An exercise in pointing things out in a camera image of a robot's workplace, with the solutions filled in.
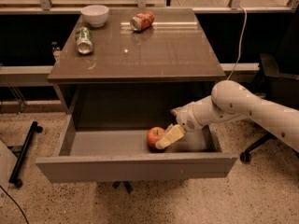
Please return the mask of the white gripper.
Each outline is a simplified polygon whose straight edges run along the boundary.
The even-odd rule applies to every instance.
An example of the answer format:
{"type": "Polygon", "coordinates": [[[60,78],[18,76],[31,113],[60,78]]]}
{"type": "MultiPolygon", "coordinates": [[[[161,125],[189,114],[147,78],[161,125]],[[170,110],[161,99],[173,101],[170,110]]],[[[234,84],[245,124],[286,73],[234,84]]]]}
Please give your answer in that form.
{"type": "Polygon", "coordinates": [[[166,128],[162,137],[155,143],[157,149],[169,147],[182,138],[185,131],[200,130],[209,122],[209,104],[204,102],[191,102],[185,106],[171,109],[170,113],[176,116],[178,124],[171,124],[166,128]]]}

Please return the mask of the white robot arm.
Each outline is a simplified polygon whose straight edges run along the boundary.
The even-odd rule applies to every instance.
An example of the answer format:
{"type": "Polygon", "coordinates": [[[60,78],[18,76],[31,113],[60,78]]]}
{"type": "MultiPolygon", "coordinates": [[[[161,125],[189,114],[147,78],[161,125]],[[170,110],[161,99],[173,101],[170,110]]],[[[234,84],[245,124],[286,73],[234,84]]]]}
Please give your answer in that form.
{"type": "Polygon", "coordinates": [[[158,149],[210,123],[247,118],[299,151],[299,111],[262,99],[232,80],[220,81],[208,97],[175,108],[172,113],[177,124],[167,127],[154,145],[158,149]]]}

